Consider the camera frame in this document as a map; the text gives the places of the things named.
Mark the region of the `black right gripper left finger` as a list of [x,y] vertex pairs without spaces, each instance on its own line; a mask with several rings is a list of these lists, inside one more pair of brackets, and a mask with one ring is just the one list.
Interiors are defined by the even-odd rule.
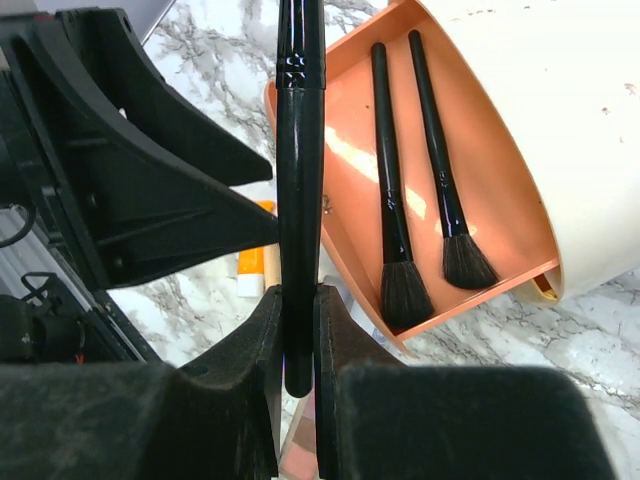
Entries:
[[281,293],[181,368],[5,366],[5,479],[270,479],[278,473]]

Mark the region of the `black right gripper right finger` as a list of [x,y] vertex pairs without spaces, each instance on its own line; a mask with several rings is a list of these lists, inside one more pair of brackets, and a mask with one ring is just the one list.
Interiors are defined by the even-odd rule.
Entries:
[[408,366],[314,300],[316,451],[324,479],[611,479],[588,405],[540,367]]

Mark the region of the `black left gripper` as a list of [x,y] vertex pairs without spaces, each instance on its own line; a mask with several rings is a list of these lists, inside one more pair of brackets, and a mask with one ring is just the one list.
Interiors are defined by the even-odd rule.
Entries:
[[95,289],[274,243],[276,218],[129,122],[55,14],[3,16],[1,48],[1,361],[156,362]]

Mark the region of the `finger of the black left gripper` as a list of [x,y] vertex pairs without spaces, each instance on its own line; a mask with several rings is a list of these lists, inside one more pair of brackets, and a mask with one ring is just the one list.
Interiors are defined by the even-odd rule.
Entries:
[[123,9],[59,10],[55,17],[101,91],[151,140],[229,187],[273,178],[269,161],[165,81]]

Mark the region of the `angled black makeup brush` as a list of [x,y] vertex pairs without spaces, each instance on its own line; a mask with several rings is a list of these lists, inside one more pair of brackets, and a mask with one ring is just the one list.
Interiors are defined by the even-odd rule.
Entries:
[[276,177],[285,387],[312,388],[313,311],[322,216],[326,45],[324,4],[280,6],[275,86]]

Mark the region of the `yellow drawer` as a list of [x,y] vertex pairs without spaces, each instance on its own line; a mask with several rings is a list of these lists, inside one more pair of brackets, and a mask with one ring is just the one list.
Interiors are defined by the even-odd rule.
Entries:
[[538,303],[556,303],[558,295],[545,274],[540,274],[531,280],[534,300]]

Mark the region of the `cream round drawer organizer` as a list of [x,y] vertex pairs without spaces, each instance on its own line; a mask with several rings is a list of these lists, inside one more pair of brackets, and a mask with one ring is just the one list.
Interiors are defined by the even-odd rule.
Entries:
[[639,5],[428,1],[515,141],[559,253],[559,299],[639,264]]

